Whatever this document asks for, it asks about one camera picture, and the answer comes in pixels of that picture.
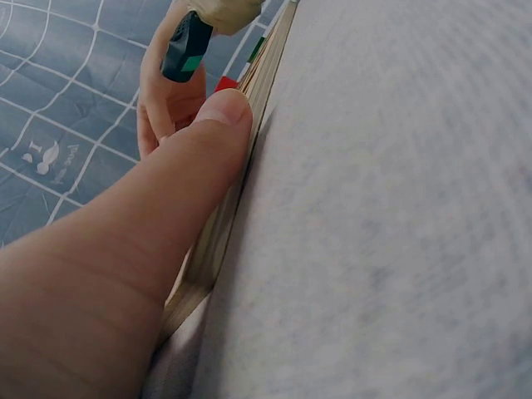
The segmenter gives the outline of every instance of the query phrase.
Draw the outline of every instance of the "skin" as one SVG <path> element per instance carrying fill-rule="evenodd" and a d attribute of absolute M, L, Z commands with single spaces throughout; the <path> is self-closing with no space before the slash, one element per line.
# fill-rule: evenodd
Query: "skin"
<path fill-rule="evenodd" d="M 245 97 L 211 96 L 90 204 L 0 251 L 0 397 L 138 397 L 179 266 L 244 162 Z"/>
<path fill-rule="evenodd" d="M 160 73 L 168 43 L 188 12 L 185 2 L 175 2 L 157 28 L 140 66 L 137 133 L 140 158 L 163 140 L 188 126 L 205 101 L 205 68 L 201 65 L 190 81 L 177 83 Z"/>

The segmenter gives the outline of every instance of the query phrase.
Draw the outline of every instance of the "sleeve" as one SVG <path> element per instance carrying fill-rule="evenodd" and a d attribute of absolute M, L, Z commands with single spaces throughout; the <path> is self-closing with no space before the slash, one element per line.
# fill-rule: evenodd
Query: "sleeve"
<path fill-rule="evenodd" d="M 231 36 L 252 22 L 264 0 L 189 0 L 189 10 L 222 35 Z"/>

